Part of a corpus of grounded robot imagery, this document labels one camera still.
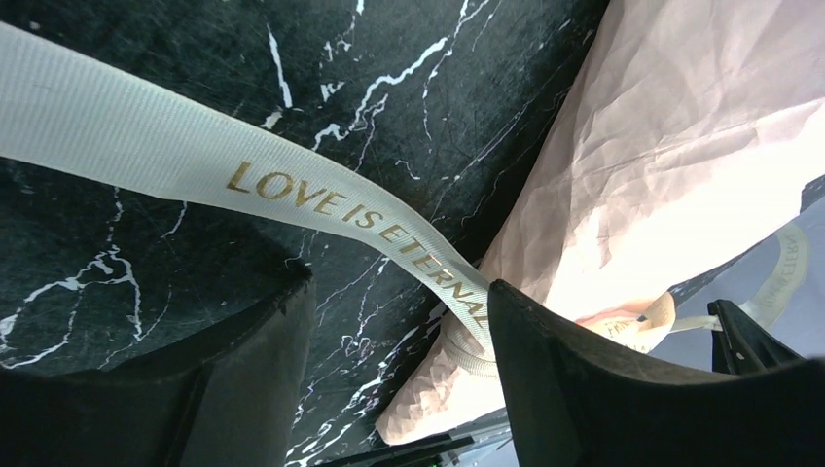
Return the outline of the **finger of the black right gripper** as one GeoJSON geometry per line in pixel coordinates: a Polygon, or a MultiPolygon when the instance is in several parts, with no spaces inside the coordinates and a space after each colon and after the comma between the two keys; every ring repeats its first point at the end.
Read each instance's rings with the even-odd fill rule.
{"type": "Polygon", "coordinates": [[[721,328],[712,332],[714,373],[752,375],[803,360],[731,301],[711,302],[707,313],[721,328]]]}

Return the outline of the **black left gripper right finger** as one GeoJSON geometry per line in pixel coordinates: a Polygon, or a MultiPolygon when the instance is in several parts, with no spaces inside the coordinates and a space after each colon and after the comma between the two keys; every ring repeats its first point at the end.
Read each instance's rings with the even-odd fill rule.
{"type": "Polygon", "coordinates": [[[639,353],[497,280],[490,330],[523,466],[820,466],[824,361],[735,376],[639,353]]]}

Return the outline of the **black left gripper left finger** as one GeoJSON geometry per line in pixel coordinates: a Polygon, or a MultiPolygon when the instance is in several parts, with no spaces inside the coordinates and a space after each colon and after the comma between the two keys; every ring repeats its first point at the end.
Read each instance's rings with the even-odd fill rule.
{"type": "Polygon", "coordinates": [[[2,464],[283,465],[315,290],[295,267],[244,311],[110,371],[3,371],[2,464]]]}

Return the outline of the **pink wrapping paper sheet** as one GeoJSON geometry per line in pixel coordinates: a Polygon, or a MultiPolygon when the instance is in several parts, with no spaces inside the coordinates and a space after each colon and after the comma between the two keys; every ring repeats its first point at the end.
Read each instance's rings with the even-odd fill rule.
{"type": "Polygon", "coordinates": [[[823,172],[822,2],[612,1],[480,271],[647,352],[823,172]]]}

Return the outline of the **beige printed ribbon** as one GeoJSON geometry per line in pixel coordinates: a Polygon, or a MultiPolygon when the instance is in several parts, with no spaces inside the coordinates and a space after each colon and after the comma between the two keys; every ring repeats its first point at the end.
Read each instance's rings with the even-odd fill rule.
{"type": "Polygon", "coordinates": [[[358,240],[430,288],[477,341],[489,343],[490,280],[366,178],[7,24],[1,56],[6,157],[358,240]]]}

